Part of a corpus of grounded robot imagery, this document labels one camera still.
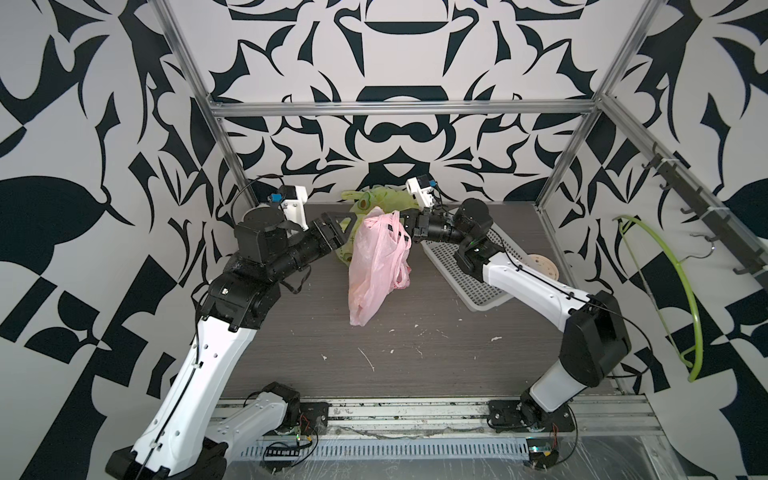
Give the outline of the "green avocado print plastic bag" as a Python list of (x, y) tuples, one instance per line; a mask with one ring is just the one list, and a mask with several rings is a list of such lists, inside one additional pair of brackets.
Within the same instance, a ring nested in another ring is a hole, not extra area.
[(406, 190), (382, 185), (343, 191), (341, 199), (352, 203), (351, 212), (363, 216), (376, 207), (385, 213), (418, 208), (417, 201)]

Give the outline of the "pink apple print plastic bag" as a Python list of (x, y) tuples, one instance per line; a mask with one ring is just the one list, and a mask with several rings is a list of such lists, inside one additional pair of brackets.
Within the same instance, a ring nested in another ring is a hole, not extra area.
[(411, 235), (399, 211), (385, 213), (375, 207), (362, 221), (354, 238), (349, 266), (348, 308), (352, 326), (365, 326), (394, 290), (410, 285), (408, 257)]

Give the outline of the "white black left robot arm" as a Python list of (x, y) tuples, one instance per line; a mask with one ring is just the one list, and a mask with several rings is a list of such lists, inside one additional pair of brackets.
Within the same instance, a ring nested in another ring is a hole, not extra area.
[(249, 210), (236, 224), (237, 250), (210, 284), (195, 338), (177, 380), (136, 442), (112, 453), (115, 479), (221, 479), (234, 454), (271, 431), (299, 423), (297, 391), (271, 383), (225, 420), (210, 420), (234, 367), (281, 297), (289, 276), (341, 248), (353, 213), (322, 213), (312, 221), (298, 207)]

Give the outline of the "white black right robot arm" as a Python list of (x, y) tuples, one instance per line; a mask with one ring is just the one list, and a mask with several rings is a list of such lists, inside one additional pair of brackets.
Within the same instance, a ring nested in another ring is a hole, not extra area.
[(626, 319), (606, 291), (589, 294), (523, 264), (498, 243), (488, 207), (464, 201), (453, 213), (409, 209), (400, 214), (410, 239), (454, 244), (457, 267), (532, 308), (562, 333), (558, 359), (522, 395), (521, 423), (536, 428), (575, 396), (598, 386), (631, 351)]

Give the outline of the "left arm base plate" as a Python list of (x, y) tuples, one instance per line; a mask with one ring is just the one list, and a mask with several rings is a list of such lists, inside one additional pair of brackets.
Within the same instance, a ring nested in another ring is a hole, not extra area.
[(328, 402), (292, 401), (279, 430), (299, 435), (323, 433), (327, 429), (329, 410)]

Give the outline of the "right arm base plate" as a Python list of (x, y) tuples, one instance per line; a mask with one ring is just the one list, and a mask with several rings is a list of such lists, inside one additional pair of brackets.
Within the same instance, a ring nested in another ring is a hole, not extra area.
[(533, 400), (491, 400), (487, 403), (487, 425), (497, 432), (571, 433), (577, 430), (568, 404), (546, 412)]

